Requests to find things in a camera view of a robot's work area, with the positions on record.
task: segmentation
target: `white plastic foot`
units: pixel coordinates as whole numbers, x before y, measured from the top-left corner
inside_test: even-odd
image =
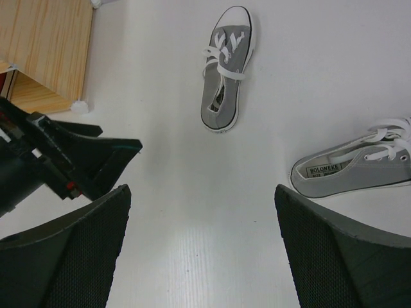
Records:
[[[99,8],[102,5],[101,0],[90,0],[90,1],[92,4],[92,7],[95,9]]]
[[[70,109],[75,114],[88,114],[89,113],[89,106],[85,101],[75,101],[71,105]]]
[[[90,0],[92,7],[95,9],[99,8],[103,4],[113,2],[113,1],[116,1],[116,0]]]

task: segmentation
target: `black mesh pad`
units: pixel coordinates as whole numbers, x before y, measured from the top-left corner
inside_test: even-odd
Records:
[[[411,307],[411,239],[279,185],[275,206],[302,308]]]
[[[0,307],[105,307],[130,209],[126,185],[0,241]]]

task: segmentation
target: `shoe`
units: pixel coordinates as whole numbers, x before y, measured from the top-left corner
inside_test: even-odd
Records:
[[[244,7],[233,6],[221,16],[211,35],[207,57],[201,118],[215,133],[230,130],[238,118],[238,92],[256,46],[252,17]]]
[[[374,132],[298,161],[292,187],[308,198],[411,183],[411,117],[381,120]]]

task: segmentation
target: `wooden panel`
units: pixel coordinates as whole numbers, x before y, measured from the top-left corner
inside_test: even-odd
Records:
[[[43,114],[68,110],[71,106],[71,101],[55,94],[23,73],[17,76],[10,101],[24,111],[39,111]]]
[[[83,90],[89,0],[0,0],[0,58],[70,100]]]
[[[0,74],[5,72],[10,67],[8,62],[0,60]]]

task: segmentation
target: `white rubber toe cap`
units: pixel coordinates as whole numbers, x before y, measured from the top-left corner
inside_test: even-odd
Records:
[[[216,28],[225,26],[250,26],[248,11],[242,6],[233,6],[221,16]]]

